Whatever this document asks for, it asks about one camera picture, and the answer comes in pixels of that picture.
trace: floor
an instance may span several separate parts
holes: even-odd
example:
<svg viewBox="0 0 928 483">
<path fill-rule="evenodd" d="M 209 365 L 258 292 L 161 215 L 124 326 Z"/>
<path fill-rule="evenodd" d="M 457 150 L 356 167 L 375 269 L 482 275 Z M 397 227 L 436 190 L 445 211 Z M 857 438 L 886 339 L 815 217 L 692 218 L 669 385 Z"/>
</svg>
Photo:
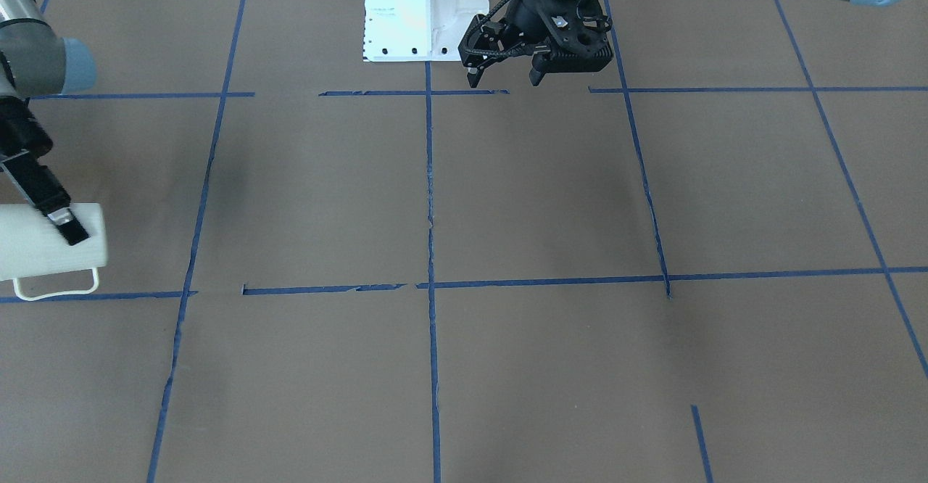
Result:
<svg viewBox="0 0 928 483">
<path fill-rule="evenodd" d="M 44 0 L 110 262 L 0 286 L 0 480 L 928 481 L 928 0 L 607 0 L 478 94 L 363 1 Z"/>
</svg>

